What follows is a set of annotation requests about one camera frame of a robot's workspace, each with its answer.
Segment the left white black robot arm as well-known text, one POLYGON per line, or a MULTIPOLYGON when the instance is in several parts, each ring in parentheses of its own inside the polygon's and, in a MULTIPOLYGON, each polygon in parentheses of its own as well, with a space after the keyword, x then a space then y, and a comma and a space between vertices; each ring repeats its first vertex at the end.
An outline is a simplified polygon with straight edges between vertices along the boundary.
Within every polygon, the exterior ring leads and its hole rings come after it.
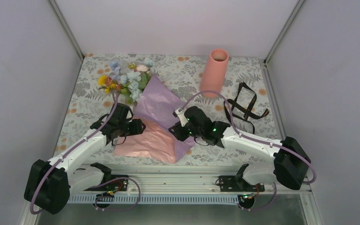
POLYGON ((63 153, 47 160, 33 163, 30 169, 24 199, 51 214, 60 212, 70 197, 82 191, 101 191, 94 200, 97 210, 104 210, 98 204, 104 198, 114 197, 118 191, 125 191, 131 180, 127 175, 114 175, 111 169, 100 163, 87 167, 81 165, 92 154, 107 145, 114 145, 114 139, 140 135, 146 129, 141 119, 134 119, 128 105, 116 103, 109 114, 94 122, 86 134, 63 153))

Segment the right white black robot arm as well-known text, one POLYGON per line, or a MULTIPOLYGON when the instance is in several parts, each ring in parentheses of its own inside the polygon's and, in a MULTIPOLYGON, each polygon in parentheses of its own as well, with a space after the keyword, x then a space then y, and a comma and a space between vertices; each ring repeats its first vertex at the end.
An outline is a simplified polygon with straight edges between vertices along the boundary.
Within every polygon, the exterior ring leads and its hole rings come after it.
POLYGON ((179 121, 169 128, 177 140, 185 141, 192 137, 200 138, 209 146, 241 150, 257 156, 266 165, 250 167, 243 165, 235 178, 235 185, 241 191, 252 185, 279 182, 291 190, 299 190, 311 162, 298 141, 292 137, 284 140, 267 139, 247 132, 236 132, 227 122, 212 121, 198 107, 186 110, 176 109, 173 115, 179 121))

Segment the purple pink wrapping paper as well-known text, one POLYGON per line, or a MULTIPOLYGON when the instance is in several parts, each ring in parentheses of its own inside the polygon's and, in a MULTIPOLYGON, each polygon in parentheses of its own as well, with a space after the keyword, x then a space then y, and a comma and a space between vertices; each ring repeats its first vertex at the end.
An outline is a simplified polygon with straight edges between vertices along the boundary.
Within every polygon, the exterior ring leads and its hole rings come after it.
POLYGON ((191 137, 182 142, 168 130, 179 122, 173 112, 183 104, 157 75, 152 76, 134 109, 134 118, 141 119, 146 129, 140 135, 118 138, 114 153, 176 163, 195 145, 191 137))

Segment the purple flower bouquet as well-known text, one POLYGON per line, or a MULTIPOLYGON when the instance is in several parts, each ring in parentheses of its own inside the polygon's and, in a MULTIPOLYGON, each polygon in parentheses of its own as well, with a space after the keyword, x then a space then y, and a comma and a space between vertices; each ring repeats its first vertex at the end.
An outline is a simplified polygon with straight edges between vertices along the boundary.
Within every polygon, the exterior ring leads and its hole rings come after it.
POLYGON ((152 78, 151 68, 154 62, 146 58, 142 64, 130 63, 127 65, 129 71, 121 72, 121 65, 117 60, 110 62, 111 72, 109 75, 102 75, 97 80, 100 90, 111 93, 116 90, 123 95, 127 103, 136 103, 148 82, 152 78))

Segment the pink cylindrical vase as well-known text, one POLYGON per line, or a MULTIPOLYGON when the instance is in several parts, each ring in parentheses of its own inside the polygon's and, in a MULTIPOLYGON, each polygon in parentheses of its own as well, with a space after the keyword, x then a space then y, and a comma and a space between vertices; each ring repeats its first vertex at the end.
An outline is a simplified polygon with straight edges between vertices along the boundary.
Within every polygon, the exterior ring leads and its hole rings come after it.
POLYGON ((217 93, 222 91, 228 61, 229 55, 225 50, 215 49, 211 51, 202 74, 200 91, 211 90, 217 93))

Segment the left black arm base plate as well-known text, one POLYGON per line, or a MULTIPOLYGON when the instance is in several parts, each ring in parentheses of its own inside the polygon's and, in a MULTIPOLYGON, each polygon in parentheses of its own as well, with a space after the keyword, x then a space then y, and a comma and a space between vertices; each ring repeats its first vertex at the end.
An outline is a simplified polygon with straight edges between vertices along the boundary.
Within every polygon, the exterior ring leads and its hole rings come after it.
POLYGON ((86 191, 126 191, 127 190, 127 185, 128 185, 128 175, 123 175, 123 174, 111 174, 110 176, 104 176, 101 183, 106 183, 108 181, 111 181, 110 183, 106 184, 105 186, 100 186, 100 187, 96 187, 96 185, 94 185, 93 187, 90 187, 88 189, 86 189, 86 191), (124 179, 121 180, 115 180, 112 181, 113 179, 119 178, 119 177, 125 177, 124 179))

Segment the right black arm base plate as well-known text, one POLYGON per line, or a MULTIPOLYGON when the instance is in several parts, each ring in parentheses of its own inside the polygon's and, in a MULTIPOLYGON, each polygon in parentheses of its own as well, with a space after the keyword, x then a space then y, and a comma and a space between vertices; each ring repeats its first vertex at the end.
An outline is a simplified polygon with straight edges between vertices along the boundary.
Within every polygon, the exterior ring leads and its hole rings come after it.
POLYGON ((216 185, 221 192, 264 192, 264 185, 250 185, 243 178, 233 175, 222 175, 218 177, 216 185))

